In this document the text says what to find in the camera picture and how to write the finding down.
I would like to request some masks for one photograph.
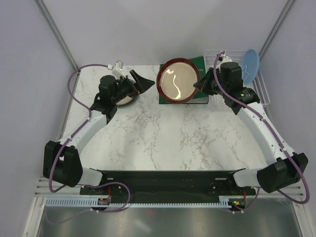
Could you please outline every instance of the green box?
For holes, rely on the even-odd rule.
[[[197,58],[191,58],[189,59],[191,62],[193,62],[196,67],[198,68],[200,78],[202,79],[205,77],[205,64],[204,64],[204,58],[203,56],[197,57]],[[200,91],[197,92],[197,94],[193,97],[192,100],[188,101],[185,104],[207,104],[208,103],[208,95],[204,94]],[[162,98],[161,95],[159,95],[159,104],[172,104]]]

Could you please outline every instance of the gray floor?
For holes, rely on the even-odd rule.
[[[46,207],[50,221],[85,208]],[[87,212],[58,226],[42,220],[39,237],[301,237],[291,203],[259,199],[244,214],[206,208],[129,208]]]

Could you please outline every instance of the marble table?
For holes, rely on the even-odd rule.
[[[159,65],[124,66],[156,80]],[[102,67],[82,70],[75,96],[91,106],[99,80],[111,74]],[[67,119],[69,134],[87,111],[76,102]],[[243,122],[230,110],[210,105],[159,105],[155,86],[127,107],[119,108],[82,151],[83,167],[106,170],[234,170],[266,165]]]

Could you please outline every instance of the blue plate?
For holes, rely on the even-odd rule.
[[[242,79],[244,84],[249,84],[255,80],[256,76],[258,75],[259,67],[259,54],[253,49],[248,50],[243,56],[241,63]]]

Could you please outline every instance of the white dish rack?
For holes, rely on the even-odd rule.
[[[216,59],[217,54],[221,50],[206,50],[204,51],[204,63],[205,63],[205,70],[207,71],[210,67],[213,67],[214,61]],[[238,62],[241,64],[243,56],[246,51],[226,51],[226,55],[231,57],[233,61]],[[259,96],[260,102],[263,105],[263,107],[266,107],[268,104],[270,104],[270,98],[269,94],[267,92],[267,88],[265,85],[265,82],[263,80],[262,72],[259,68],[258,75],[256,79],[249,84],[244,84],[245,87],[252,88]],[[226,110],[229,109],[224,102],[224,99],[220,95],[214,95],[209,97],[208,105],[211,109],[219,109],[219,110]]]

